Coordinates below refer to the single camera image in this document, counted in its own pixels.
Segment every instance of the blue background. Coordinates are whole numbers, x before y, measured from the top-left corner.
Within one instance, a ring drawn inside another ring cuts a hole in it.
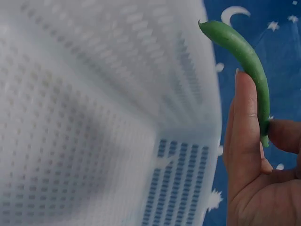
[[[231,24],[254,47],[265,69],[270,91],[270,113],[274,118],[301,121],[301,21],[293,23],[288,17],[295,15],[301,20],[301,0],[204,0],[208,20],[221,21],[222,12],[231,6],[247,9],[251,16],[233,15]],[[268,23],[278,22],[279,29],[268,29]],[[231,100],[234,96],[234,75],[237,60],[225,49],[214,45],[217,63],[224,69],[219,75],[222,102],[222,141]],[[265,149],[265,156],[272,166],[283,164],[292,168],[296,156],[284,153],[274,146]],[[225,226],[227,207],[227,174],[219,157],[213,190],[222,192],[219,208],[206,213],[204,226]]]

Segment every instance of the crescent moon print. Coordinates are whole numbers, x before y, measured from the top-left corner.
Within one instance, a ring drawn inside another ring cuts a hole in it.
[[[247,16],[251,16],[251,13],[248,10],[246,10],[245,8],[243,8],[241,6],[231,6],[229,8],[226,8],[222,12],[221,19],[225,24],[232,26],[230,19],[235,14],[244,14]]]

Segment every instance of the white plastic basket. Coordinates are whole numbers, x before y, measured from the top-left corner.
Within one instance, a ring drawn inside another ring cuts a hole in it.
[[[0,5],[0,225],[201,225],[221,134],[203,5]]]

